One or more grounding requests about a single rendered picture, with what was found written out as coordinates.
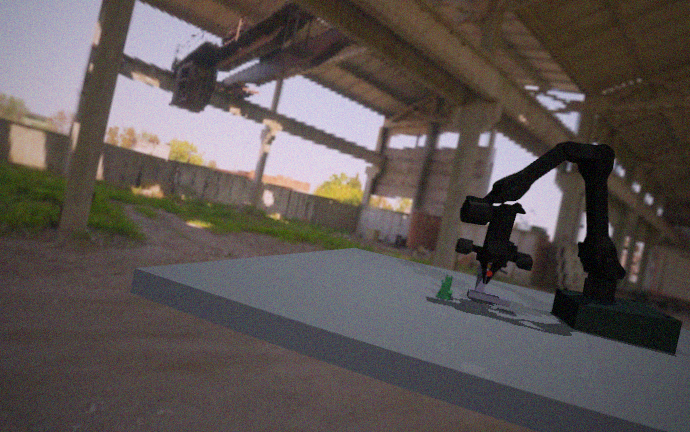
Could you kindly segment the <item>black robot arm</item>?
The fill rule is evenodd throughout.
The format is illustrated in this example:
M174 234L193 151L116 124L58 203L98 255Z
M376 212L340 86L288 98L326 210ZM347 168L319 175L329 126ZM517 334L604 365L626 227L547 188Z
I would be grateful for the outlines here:
M498 179L484 198L466 196L460 208L460 220L478 225L490 222L493 228L512 231L516 214L526 214L526 211L518 202L513 205L504 202L519 200L533 182L564 160L578 164L585 182L586 237L578 242L578 257L583 271L588 273L583 293L590 299L615 303L617 279L623 280L626 271L619 264L616 247L609 235L608 176L615 160L614 149L609 145L572 141L556 144L522 171ZM495 206L494 203L502 204ZM508 236L494 237L495 234L489 233L484 243L486 262L505 264L506 260L515 260L518 246L509 245Z

